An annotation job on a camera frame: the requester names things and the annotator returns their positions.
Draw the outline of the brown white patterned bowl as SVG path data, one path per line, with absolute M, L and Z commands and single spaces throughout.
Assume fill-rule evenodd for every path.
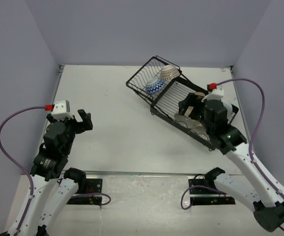
M 169 81 L 180 76 L 178 69 L 170 64 L 162 67 L 160 71 L 160 78 L 164 81 Z

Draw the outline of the blue white patterned bowl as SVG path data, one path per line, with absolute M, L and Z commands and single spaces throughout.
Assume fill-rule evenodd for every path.
M 145 85 L 145 91 L 149 95 L 154 95 L 162 91 L 165 86 L 166 83 L 161 78 L 152 77 L 147 81 Z

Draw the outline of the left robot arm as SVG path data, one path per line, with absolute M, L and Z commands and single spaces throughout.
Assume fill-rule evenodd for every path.
M 93 129 L 91 114 L 78 110 L 81 121 L 77 121 L 68 112 L 55 114 L 55 109 L 47 114 L 49 125 L 43 136 L 32 168 L 25 172 L 29 179 L 29 188 L 21 209 L 12 226 L 4 236 L 45 236 L 50 226 L 75 193 L 86 190 L 85 173 L 70 168 L 58 190 L 51 196 L 62 170 L 68 162 L 75 136 Z

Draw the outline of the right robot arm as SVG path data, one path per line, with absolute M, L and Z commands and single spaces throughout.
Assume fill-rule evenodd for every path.
M 229 175 L 215 168 L 207 174 L 205 190 L 229 194 L 245 205 L 257 223 L 268 232 L 281 227 L 284 223 L 284 186 L 256 157 L 244 135 L 228 122 L 228 109 L 222 100 L 190 93 L 178 105 L 180 115 L 185 114 L 189 107 L 193 108 L 190 119 L 201 123 L 211 143 L 238 167 L 252 185 L 248 187 L 230 180 Z

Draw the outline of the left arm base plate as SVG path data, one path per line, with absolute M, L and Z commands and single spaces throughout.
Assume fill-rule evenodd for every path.
M 103 180 L 101 178 L 87 178 L 85 187 L 79 190 L 76 194 L 89 194 L 89 193 L 100 193 L 102 190 Z M 102 203 L 101 196 L 85 196 L 70 199 L 68 205 L 89 205 L 89 206 L 100 206 Z

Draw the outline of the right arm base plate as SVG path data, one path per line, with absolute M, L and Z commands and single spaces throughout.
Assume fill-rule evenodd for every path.
M 193 206 L 235 205 L 235 199 L 230 195 L 220 194 L 205 188 L 190 190 L 190 203 Z

